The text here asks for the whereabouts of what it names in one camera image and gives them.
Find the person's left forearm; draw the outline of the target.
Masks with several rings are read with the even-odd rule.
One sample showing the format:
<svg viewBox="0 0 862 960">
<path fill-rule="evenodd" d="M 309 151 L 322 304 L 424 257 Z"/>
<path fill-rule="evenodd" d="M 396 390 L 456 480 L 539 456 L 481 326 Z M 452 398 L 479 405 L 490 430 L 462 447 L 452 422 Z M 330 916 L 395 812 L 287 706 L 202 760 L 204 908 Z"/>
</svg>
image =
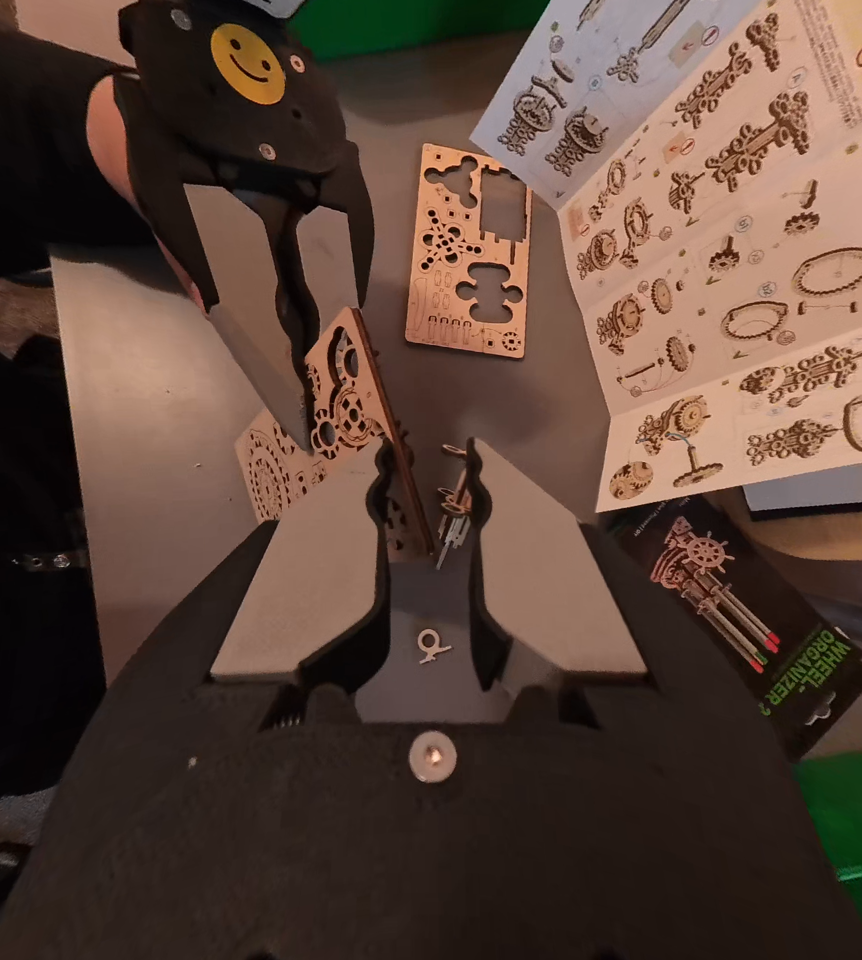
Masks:
<svg viewBox="0 0 862 960">
<path fill-rule="evenodd" d="M 125 167 L 111 77 L 125 66 L 0 28 L 0 278 L 49 265 L 49 247 L 141 247 L 151 230 L 103 174 L 87 135 L 96 88 Z"/>
</svg>

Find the person's left hand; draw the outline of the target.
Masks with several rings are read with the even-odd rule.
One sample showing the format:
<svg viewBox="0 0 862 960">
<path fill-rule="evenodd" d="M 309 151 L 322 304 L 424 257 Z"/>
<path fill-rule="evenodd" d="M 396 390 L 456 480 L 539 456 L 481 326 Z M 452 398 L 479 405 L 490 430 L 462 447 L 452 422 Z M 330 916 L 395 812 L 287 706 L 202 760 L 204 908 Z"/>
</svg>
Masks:
<svg viewBox="0 0 862 960">
<path fill-rule="evenodd" d="M 131 76 L 133 72 L 130 69 L 121 68 L 108 73 L 95 84 L 89 94 L 86 137 L 92 159 L 101 175 L 148 228 L 149 223 L 139 209 L 129 179 L 127 133 L 115 99 L 115 81 Z"/>
</svg>

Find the person's black clothing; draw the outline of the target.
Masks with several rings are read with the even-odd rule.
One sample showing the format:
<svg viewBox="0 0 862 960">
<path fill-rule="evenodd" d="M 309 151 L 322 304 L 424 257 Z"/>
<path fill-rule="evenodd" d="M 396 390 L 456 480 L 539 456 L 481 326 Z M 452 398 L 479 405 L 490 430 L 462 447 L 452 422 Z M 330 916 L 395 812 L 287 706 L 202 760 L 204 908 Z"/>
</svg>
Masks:
<svg viewBox="0 0 862 960">
<path fill-rule="evenodd" d="M 0 799 L 53 786 L 105 691 L 60 344 L 0 352 Z"/>
</svg>

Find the wooden model assembly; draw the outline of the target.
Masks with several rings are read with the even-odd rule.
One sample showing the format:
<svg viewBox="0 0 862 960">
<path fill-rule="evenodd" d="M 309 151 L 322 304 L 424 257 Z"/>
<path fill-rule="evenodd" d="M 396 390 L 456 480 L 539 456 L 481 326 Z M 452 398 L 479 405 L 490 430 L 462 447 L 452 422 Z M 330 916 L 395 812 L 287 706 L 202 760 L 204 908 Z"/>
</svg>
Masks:
<svg viewBox="0 0 862 960">
<path fill-rule="evenodd" d="M 468 488 L 467 452 L 465 449 L 445 443 L 442 454 L 456 459 L 461 464 L 461 472 L 454 487 L 439 486 L 437 495 L 441 510 L 438 525 L 440 547 L 437 554 L 436 570 L 441 570 L 450 551 L 459 549 L 471 527 L 472 494 Z"/>
</svg>

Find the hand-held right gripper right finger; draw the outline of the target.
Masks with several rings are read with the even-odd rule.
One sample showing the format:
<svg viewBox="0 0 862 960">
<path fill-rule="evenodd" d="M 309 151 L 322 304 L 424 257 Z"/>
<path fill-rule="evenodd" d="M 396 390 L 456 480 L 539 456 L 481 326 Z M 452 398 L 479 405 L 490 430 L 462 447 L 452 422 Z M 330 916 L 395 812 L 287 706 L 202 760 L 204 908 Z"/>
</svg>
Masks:
<svg viewBox="0 0 862 960">
<path fill-rule="evenodd" d="M 647 667 L 577 517 L 468 441 L 470 645 L 483 690 L 635 682 Z"/>
</svg>

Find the black model kit box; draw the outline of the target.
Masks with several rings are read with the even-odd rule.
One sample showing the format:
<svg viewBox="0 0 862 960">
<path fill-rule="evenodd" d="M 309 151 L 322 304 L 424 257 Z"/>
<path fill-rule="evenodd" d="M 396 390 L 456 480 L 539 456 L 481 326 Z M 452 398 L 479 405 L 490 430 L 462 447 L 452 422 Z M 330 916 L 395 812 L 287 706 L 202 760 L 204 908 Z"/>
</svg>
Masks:
<svg viewBox="0 0 862 960">
<path fill-rule="evenodd" d="M 705 496 L 617 510 L 606 526 L 736 667 L 793 762 L 860 698 L 862 648 Z"/>
</svg>

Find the folded instruction leaflet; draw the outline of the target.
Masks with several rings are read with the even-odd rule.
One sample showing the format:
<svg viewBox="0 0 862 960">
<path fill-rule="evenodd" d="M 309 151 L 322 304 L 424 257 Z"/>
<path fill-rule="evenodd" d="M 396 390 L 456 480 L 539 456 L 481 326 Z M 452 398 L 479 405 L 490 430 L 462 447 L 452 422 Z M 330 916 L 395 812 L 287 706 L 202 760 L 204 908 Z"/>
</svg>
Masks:
<svg viewBox="0 0 862 960">
<path fill-rule="evenodd" d="M 862 2 L 550 2 L 472 139 L 557 210 L 599 514 L 862 464 Z"/>
</svg>

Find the wooden cut-out parts sheet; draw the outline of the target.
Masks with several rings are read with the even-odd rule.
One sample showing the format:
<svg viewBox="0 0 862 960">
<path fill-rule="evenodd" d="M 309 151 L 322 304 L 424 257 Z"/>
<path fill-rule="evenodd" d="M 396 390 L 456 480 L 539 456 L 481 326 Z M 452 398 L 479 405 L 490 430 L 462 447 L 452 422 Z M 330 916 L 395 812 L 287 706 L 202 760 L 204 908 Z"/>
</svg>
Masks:
<svg viewBox="0 0 862 960">
<path fill-rule="evenodd" d="M 533 191 L 494 158 L 422 147 L 405 340 L 522 360 L 525 356 Z M 521 230 L 482 225 L 485 186 L 522 188 Z"/>
</svg>

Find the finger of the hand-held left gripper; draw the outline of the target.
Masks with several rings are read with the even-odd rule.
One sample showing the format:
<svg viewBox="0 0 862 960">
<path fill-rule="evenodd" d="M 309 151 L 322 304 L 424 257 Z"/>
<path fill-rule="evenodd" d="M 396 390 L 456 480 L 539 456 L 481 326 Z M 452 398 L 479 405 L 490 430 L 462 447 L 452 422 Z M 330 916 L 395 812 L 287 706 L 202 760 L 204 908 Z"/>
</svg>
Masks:
<svg viewBox="0 0 862 960">
<path fill-rule="evenodd" d="M 314 398 L 305 353 L 319 314 L 296 229 L 305 212 L 252 190 L 184 186 L 217 301 L 207 316 L 269 413 L 312 450 Z"/>
<path fill-rule="evenodd" d="M 348 220 L 319 207 L 302 217 L 295 231 L 298 263 L 292 298 L 302 334 L 319 334 L 341 311 L 359 308 Z"/>
</svg>

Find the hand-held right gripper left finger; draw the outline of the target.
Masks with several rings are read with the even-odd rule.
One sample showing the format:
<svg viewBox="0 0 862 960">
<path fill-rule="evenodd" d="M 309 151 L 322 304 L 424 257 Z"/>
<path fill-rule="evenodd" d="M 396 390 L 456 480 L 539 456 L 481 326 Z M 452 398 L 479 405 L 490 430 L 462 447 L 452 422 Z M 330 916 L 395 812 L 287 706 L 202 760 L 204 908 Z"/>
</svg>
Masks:
<svg viewBox="0 0 862 960">
<path fill-rule="evenodd" d="M 391 443 L 372 440 L 287 509 L 210 668 L 220 683 L 361 687 L 389 652 Z"/>
</svg>

